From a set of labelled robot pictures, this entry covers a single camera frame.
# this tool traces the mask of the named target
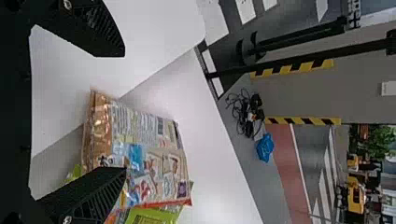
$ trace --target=black metal pole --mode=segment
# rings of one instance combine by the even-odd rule
[[[263,40],[257,44],[255,49],[248,50],[247,55],[255,55],[256,53],[282,49],[333,35],[340,35],[345,32],[345,25],[347,25],[347,18],[339,17],[336,21],[282,35],[280,37]]]
[[[264,69],[280,67],[295,63],[308,63],[315,60],[326,60],[340,57],[346,57],[371,51],[378,51],[382,49],[387,50],[387,54],[391,55],[395,51],[396,46],[396,30],[391,30],[387,33],[387,38],[370,41],[363,44],[349,45],[337,49],[327,49],[320,52],[309,53],[300,56],[294,56],[286,59],[275,60],[267,63],[257,63],[248,66],[238,66],[227,70],[218,71],[215,73],[206,74],[206,78],[223,77],[232,74],[242,74],[248,72],[262,72]]]

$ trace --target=gray floor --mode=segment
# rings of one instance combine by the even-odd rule
[[[221,118],[228,135],[230,135],[236,156],[263,222],[266,224],[287,223],[290,219],[289,208],[273,158],[268,163],[259,160],[255,142],[237,133],[236,122],[232,116],[231,108],[226,109],[225,98],[228,93],[239,93],[241,88],[246,88],[252,92],[249,76],[241,77],[219,99],[217,105]]]

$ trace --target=white floor marking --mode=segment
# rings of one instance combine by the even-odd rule
[[[209,49],[206,49],[204,52],[202,52],[202,57],[204,58],[207,71],[210,73],[216,72],[216,66],[213,63],[212,55],[210,55]]]
[[[219,5],[219,0],[196,1],[204,18],[206,30],[205,40],[209,46],[229,33],[227,23]]]
[[[216,72],[216,66],[213,63],[212,56],[210,55],[209,49],[202,52],[202,57],[204,58],[206,68],[208,72]],[[224,93],[224,89],[221,85],[220,79],[218,77],[212,78],[213,86],[215,87],[216,94],[221,96]]]
[[[241,18],[242,24],[253,20],[256,17],[254,11],[253,0],[234,0],[238,7],[239,17]]]
[[[326,186],[325,186],[325,182],[324,182],[323,171],[320,172],[319,190],[320,190],[320,198],[322,200],[324,217],[326,217],[327,219],[330,219],[331,217],[330,217],[330,209],[329,209],[329,200],[327,199],[327,192],[326,192]]]
[[[213,86],[215,87],[216,94],[221,96],[224,93],[221,81],[219,77],[212,78]]]
[[[327,4],[327,0],[317,0],[317,13],[318,13],[318,21],[320,22],[329,8]]]
[[[329,157],[329,149],[326,148],[326,152],[324,153],[324,165],[326,168],[326,176],[327,182],[329,183],[329,191],[330,191],[330,207],[333,210],[334,205],[334,183],[332,181],[332,170],[330,168],[330,157]]]
[[[271,7],[276,6],[277,1],[276,0],[262,0],[262,3],[264,4],[264,9],[265,11],[270,9]]]
[[[319,213],[319,206],[318,206],[318,199],[315,200],[315,205],[314,205],[314,214],[315,217],[311,217],[312,218],[312,223],[313,224],[321,224],[320,221],[320,213]]]
[[[309,212],[309,214],[312,214],[311,204],[309,203],[309,198],[308,198],[308,191],[306,190],[306,185],[305,185],[303,167],[301,166],[301,161],[300,161],[300,153],[298,152],[298,148],[297,148],[296,136],[294,134],[293,125],[290,124],[289,126],[290,126],[291,136],[293,137],[294,149],[296,150],[296,157],[297,157],[297,162],[298,162],[298,166],[300,169],[301,179],[303,180],[304,194],[305,194],[306,204],[308,206],[308,212]]]
[[[329,131],[329,150],[330,155],[332,156],[332,173],[334,174],[334,183],[337,185],[338,183],[338,174],[337,174],[337,166],[335,162],[335,151],[334,151],[334,141],[332,140],[332,129]]]
[[[361,16],[361,27],[396,21],[396,7]]]

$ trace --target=black cable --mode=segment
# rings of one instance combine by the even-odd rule
[[[248,120],[248,114],[252,112],[250,108],[250,99],[249,92],[245,88],[242,88],[239,94],[233,92],[229,93],[225,98],[225,102],[227,104],[226,109],[232,107],[232,115],[233,118],[236,119],[236,132],[254,138],[262,128],[262,120],[259,129],[255,133],[247,134],[248,129],[252,128],[254,131],[254,122]]]

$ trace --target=white panel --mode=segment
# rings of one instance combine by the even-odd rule
[[[193,207],[178,223],[262,224],[231,139],[194,51],[126,94],[122,101],[178,122],[186,150]]]
[[[123,59],[93,58],[39,27],[32,31],[32,156],[84,120],[90,87],[120,97],[205,37],[194,0],[106,0],[126,45]]]
[[[270,9],[271,7],[276,6],[277,1],[276,0],[262,0],[262,3],[264,4],[264,9],[265,11]]]
[[[317,13],[318,13],[319,22],[321,21],[327,9],[329,8],[327,1],[328,0],[317,0]]]
[[[239,16],[241,17],[242,24],[253,20],[256,17],[254,11],[253,0],[234,0],[238,7]]]
[[[219,5],[219,0],[196,0],[205,22],[206,44],[209,46],[228,32],[227,23]]]
[[[396,95],[396,81],[383,82],[381,85],[381,95],[383,96]]]

